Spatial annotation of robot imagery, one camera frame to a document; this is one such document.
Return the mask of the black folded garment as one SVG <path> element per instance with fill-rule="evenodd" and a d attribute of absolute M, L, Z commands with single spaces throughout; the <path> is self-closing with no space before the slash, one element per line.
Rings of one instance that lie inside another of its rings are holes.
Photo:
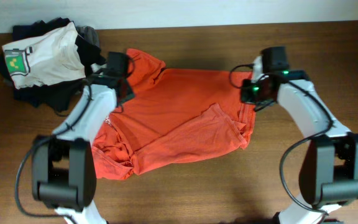
<path fill-rule="evenodd" d="M 49 22 L 38 21 L 32 25 L 16 25 L 12 29 L 12 42 L 44 35 L 51 30 L 65 27 L 69 22 L 73 21 L 69 20 L 68 18 L 58 17 Z M 103 56 L 101 56 L 101 49 L 99 47 L 88 43 L 79 34 L 76 38 L 76 45 L 78 47 L 77 52 L 80 56 L 80 61 L 85 67 L 84 78 L 86 78 L 93 72 L 91 69 L 92 64 L 97 63 L 98 65 L 103 65 L 106 60 Z M 0 74 L 4 79 L 12 83 L 13 89 L 16 89 L 6 67 L 3 50 L 0 54 Z M 42 103 L 50 106 L 56 112 L 62 112 L 67 110 L 71 97 L 81 90 L 82 80 L 84 78 L 68 82 L 61 82 L 50 86 L 43 85 L 28 88 L 38 89 Z"/>

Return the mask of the grey folded garment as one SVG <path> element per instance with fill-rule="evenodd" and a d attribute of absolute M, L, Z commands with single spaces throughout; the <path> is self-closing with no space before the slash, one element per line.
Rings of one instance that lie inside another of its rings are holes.
<path fill-rule="evenodd" d="M 78 26 L 76 27 L 76 31 L 88 43 L 100 47 L 99 35 L 93 27 Z"/>

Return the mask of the white folded t-shirt green print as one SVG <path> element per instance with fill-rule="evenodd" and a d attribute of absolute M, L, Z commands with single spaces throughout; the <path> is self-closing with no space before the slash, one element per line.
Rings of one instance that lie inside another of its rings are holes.
<path fill-rule="evenodd" d="M 16 89 L 54 85 L 85 77 L 77 52 L 73 22 L 65 27 L 2 46 L 4 61 Z"/>

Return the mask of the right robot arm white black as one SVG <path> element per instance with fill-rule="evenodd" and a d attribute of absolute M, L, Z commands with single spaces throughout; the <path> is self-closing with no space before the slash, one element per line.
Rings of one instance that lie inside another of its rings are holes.
<path fill-rule="evenodd" d="M 243 80 L 241 101 L 259 111 L 272 103 L 292 117 L 303 139 L 291 145 L 279 164 L 280 180 L 291 205 L 273 217 L 274 223 L 336 223 L 328 215 L 358 200 L 358 134 L 338 121 L 318 96 L 302 70 L 284 70 Z M 284 164 L 289 153 L 307 143 L 294 196 L 287 185 Z"/>

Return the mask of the orange red t-shirt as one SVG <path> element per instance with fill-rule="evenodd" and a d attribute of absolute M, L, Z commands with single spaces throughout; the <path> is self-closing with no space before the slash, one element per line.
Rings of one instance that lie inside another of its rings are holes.
<path fill-rule="evenodd" d="M 127 54 L 135 97 L 104 120 L 93 142 L 97 178 L 124 180 L 248 146 L 255 112 L 237 85 L 251 73 L 167 68 L 143 51 Z"/>

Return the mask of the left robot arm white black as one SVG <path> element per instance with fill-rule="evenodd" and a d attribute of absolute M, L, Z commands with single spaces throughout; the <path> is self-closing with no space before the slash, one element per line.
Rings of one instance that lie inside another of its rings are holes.
<path fill-rule="evenodd" d="M 82 96 L 50 136 L 32 146 L 32 195 L 67 223 L 105 223 L 93 200 L 96 171 L 91 145 L 107 116 L 133 99 L 126 77 L 93 75 Z"/>

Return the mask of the navy folded garment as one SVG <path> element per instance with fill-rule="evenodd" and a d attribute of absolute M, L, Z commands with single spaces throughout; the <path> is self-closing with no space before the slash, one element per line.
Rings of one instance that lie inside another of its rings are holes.
<path fill-rule="evenodd" d="M 40 99 L 39 90 L 35 88 L 21 88 L 13 89 L 13 97 L 17 101 L 24 101 L 38 108 L 42 104 Z"/>

